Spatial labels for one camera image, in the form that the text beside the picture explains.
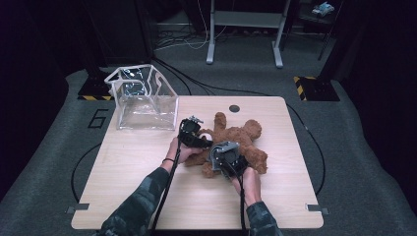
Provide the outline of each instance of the metal bracket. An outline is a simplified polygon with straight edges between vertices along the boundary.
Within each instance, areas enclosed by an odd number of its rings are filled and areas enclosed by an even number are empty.
[[[75,206],[68,206],[67,210],[65,210],[68,214],[73,214],[76,210],[88,210],[89,204],[77,204]]]
[[[321,214],[330,214],[328,208],[321,208],[319,205],[308,205],[306,204],[308,211],[320,212]]]

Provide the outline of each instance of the gray carpet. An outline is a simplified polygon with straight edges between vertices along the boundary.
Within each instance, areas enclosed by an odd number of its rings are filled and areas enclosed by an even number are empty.
[[[284,229],[285,235],[417,235],[416,216],[397,183],[383,171],[368,147],[356,109],[341,85],[332,82],[340,102],[301,101],[298,96],[293,77],[317,76],[326,62],[331,45],[323,60],[318,61],[322,46],[319,40],[306,35],[291,35],[282,52],[284,68],[277,69],[270,46],[272,40],[273,37],[266,36],[228,38],[216,45],[213,65],[206,64],[207,45],[201,49],[193,49],[188,45],[173,46],[156,50],[155,53],[157,58],[202,83],[224,89],[253,90],[282,96],[297,111],[324,154],[326,180],[318,201],[322,207],[330,210],[330,215],[324,216],[325,224],[320,229]],[[157,63],[153,65],[165,75],[178,94],[189,94],[184,84],[169,71]],[[115,104],[114,101],[77,100],[77,93],[86,78],[85,71],[67,78],[70,91],[64,106],[30,163],[0,205],[0,235],[92,233],[73,229],[73,215],[65,213],[67,207],[76,203],[71,191],[71,174],[80,158],[102,141]],[[202,88],[185,82],[192,95],[206,94]],[[210,90],[216,95],[257,95],[214,88]],[[105,117],[105,121],[101,128],[89,128],[97,109],[100,109],[97,116]],[[317,190],[324,174],[320,152],[296,114],[291,110],[290,114],[313,186]],[[97,152],[98,148],[89,152],[75,172],[78,196],[87,182]]]

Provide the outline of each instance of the forearm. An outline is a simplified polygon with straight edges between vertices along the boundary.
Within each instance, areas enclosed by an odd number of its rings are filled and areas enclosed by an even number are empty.
[[[132,233],[145,235],[168,178],[169,173],[165,168],[155,169],[103,222],[96,235],[131,235]]]
[[[275,218],[269,212],[264,202],[254,203],[246,209],[251,224],[251,235],[279,235],[282,233],[278,228]]]

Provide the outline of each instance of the brown teddy bear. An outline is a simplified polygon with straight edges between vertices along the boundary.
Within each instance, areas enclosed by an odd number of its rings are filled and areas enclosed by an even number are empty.
[[[243,127],[230,127],[226,129],[226,116],[222,112],[217,112],[214,117],[214,130],[201,129],[199,134],[202,139],[209,139],[209,134],[213,144],[225,141],[239,143],[239,153],[244,155],[249,162],[249,166],[256,169],[260,174],[267,173],[268,155],[256,148],[253,141],[261,136],[262,127],[256,120],[248,120]],[[203,175],[211,178],[219,171],[212,170],[212,164],[208,161],[209,148],[199,154],[191,155],[186,161],[186,166],[202,165]]]

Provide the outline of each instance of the cable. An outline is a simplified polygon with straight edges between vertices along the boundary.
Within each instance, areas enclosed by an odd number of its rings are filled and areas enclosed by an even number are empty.
[[[190,25],[188,25],[188,32],[184,32],[183,29],[186,27],[187,25],[185,25],[184,27],[182,27],[179,30],[160,30],[158,32],[158,37],[160,38],[160,40],[158,42],[155,43],[156,46],[164,46],[170,42],[175,42],[175,41],[183,41],[185,38],[196,38],[196,35],[191,33],[190,30]],[[185,33],[185,35],[181,35],[181,36],[174,36],[174,32],[180,32],[180,33]]]
[[[186,35],[182,35],[182,36],[170,36],[168,35],[168,33],[171,32],[173,33],[173,31],[167,31],[166,37],[163,37],[158,43],[156,43],[156,46],[158,46],[155,51],[161,50],[161,49],[165,49],[168,47],[173,47],[173,46],[181,46],[181,45],[191,45],[191,44],[201,44],[202,42],[188,42],[187,40],[191,40],[191,39],[195,39],[197,38],[197,36],[195,34],[192,33],[188,33]],[[187,43],[178,43],[178,44],[173,44],[176,41],[186,41]]]
[[[229,168],[233,170],[233,174],[236,176],[240,185],[240,224],[242,225],[242,235],[246,236],[246,223],[245,223],[245,189],[243,188],[243,173],[242,178],[239,177],[236,170],[230,165],[228,161],[225,161]]]
[[[200,48],[202,48],[204,45],[206,45],[206,43],[208,42],[208,38],[209,38],[208,27],[207,27],[207,24],[206,24],[206,20],[205,20],[205,18],[203,17],[202,7],[200,6],[200,0],[198,0],[198,1],[197,1],[197,4],[199,5],[200,16],[202,16],[203,23],[205,24],[206,39],[205,39],[205,41],[202,43],[202,45],[201,45],[201,46],[199,46],[199,47],[192,47],[192,46],[190,45],[190,47],[191,47],[191,48],[193,48],[193,49],[200,49]]]
[[[210,86],[204,83],[201,83],[199,81],[196,81],[195,79],[189,77],[188,75],[186,75],[185,73],[181,72],[180,70],[176,69],[173,66],[168,65],[167,63],[163,62],[160,59],[157,59],[156,57],[153,57],[153,59],[157,62],[161,62],[163,63],[165,66],[171,68],[173,71],[183,75],[185,78],[187,78],[188,80],[190,80],[192,83],[195,83],[196,85],[199,85],[200,87],[209,87],[211,89],[219,89],[219,90],[228,90],[228,91],[239,91],[239,92],[247,92],[247,93],[253,93],[253,94],[260,94],[260,95],[264,95],[264,96],[271,96],[270,94],[266,94],[263,92],[259,92],[259,91],[252,91],[252,90],[240,90],[240,89],[233,89],[233,88],[219,88],[219,87],[214,87],[214,86]],[[297,116],[297,118],[300,120],[300,123],[304,126],[304,128],[306,129],[307,133],[310,135],[310,137],[312,138],[313,142],[315,143],[317,149],[319,150],[321,159],[322,159],[322,166],[323,166],[323,176],[322,176],[322,181],[321,184],[319,186],[319,189],[317,191],[315,191],[315,195],[318,196],[319,193],[321,192],[324,184],[325,184],[325,180],[326,180],[326,161],[325,161],[325,157],[323,155],[322,149],[320,148],[319,143],[317,142],[317,140],[314,138],[313,134],[310,132],[310,130],[308,129],[308,127],[304,124],[303,120],[301,119],[300,115],[297,113],[297,111],[288,103],[285,103],[286,106],[288,106]]]
[[[298,119],[300,120],[301,124],[304,126],[304,129],[306,129],[307,133],[310,135],[310,137],[312,138],[313,142],[316,144],[317,149],[320,152],[320,156],[322,157],[322,165],[323,165],[323,175],[322,175],[322,181],[321,184],[319,186],[319,189],[315,192],[316,196],[319,195],[320,191],[323,188],[323,185],[325,184],[325,179],[326,179],[326,162],[325,162],[325,157],[323,155],[322,149],[320,148],[319,144],[317,143],[316,139],[314,138],[313,134],[310,132],[309,128],[304,124],[303,120],[301,119],[300,115],[295,111],[295,109],[290,106],[288,103],[286,103],[286,105],[295,113],[295,115],[298,117]]]
[[[178,79],[180,79],[180,81],[181,82],[183,82],[184,83],[184,85],[187,87],[187,89],[188,89],[188,91],[189,91],[189,94],[191,95],[191,91],[190,91],[190,88],[187,86],[187,84],[174,72],[174,71],[177,71],[177,69],[175,69],[174,67],[172,67],[172,66],[170,66],[170,65],[168,65],[166,62],[164,62],[164,61],[162,61],[162,60],[160,60],[160,59],[158,59],[158,58],[156,58],[155,56],[153,56],[152,57],[152,60],[153,61],[155,61],[155,62],[157,62],[159,65],[161,65],[161,66],[163,66],[165,69],[167,69],[169,72],[171,72],[173,75],[175,75]],[[207,88],[204,88],[204,86],[202,86],[202,85],[199,85],[199,84],[196,84],[196,85],[198,85],[199,87],[201,87],[203,90],[205,90],[206,91],[206,93],[207,93],[207,95],[209,95],[209,93],[211,92],[212,94],[214,94],[214,92],[212,92],[211,90],[209,90],[209,89],[207,89]]]
[[[235,4],[235,2],[236,2],[236,0],[233,0],[233,3],[232,3],[232,10],[231,10],[231,12],[234,12],[234,4]],[[226,28],[227,28],[227,26],[225,26],[222,30],[221,30],[221,32],[214,38],[214,40],[216,40],[218,37],[220,37],[221,36],[221,34],[224,32],[224,30],[226,30]]]
[[[171,172],[169,174],[168,183],[166,184],[165,191],[163,193],[160,204],[157,208],[155,218],[153,219],[152,229],[150,231],[151,235],[154,235],[156,225],[157,225],[157,222],[159,220],[160,213],[162,211],[163,205],[165,204],[165,200],[166,200],[166,197],[168,196],[169,188],[171,187],[172,179],[174,178],[175,170],[178,166],[178,159],[179,159],[179,156],[180,156],[180,153],[181,153],[180,146],[181,146],[181,140],[178,139],[178,146],[177,146],[177,151],[175,153],[174,164],[172,165],[172,169],[171,169]]]
[[[99,143],[98,145],[96,145],[96,146],[90,148],[88,151],[86,151],[83,154],[83,156],[79,159],[79,161],[77,161],[77,164],[74,166],[73,173],[71,174],[71,189],[73,191],[73,195],[74,195],[74,198],[76,199],[77,204],[80,202],[80,198],[77,196],[76,188],[74,187],[74,176],[75,176],[76,170],[77,170],[78,165],[80,164],[80,162],[84,159],[84,157],[86,157],[92,150],[94,150],[95,148],[97,148],[99,146],[101,146],[101,143]]]

